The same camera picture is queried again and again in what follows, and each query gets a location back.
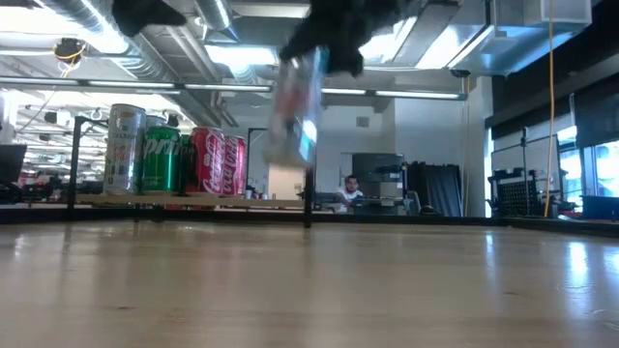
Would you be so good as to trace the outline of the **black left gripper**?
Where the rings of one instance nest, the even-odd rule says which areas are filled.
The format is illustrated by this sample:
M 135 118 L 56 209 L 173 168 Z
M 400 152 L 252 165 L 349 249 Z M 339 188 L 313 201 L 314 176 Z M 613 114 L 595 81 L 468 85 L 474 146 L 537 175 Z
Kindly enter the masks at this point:
M 163 0 L 114 0 L 112 16 L 119 30 L 134 37 L 148 25 L 183 26 L 186 17 Z

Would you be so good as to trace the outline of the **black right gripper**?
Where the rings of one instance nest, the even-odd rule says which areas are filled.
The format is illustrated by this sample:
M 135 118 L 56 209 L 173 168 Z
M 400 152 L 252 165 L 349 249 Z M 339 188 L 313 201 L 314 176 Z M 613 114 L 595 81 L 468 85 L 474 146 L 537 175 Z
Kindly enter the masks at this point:
M 308 54 L 318 46 L 359 48 L 373 33 L 401 20 L 399 0 L 311 0 L 309 14 L 281 48 L 282 62 Z M 329 53 L 327 74 L 348 73 L 357 77 L 364 70 L 358 49 Z

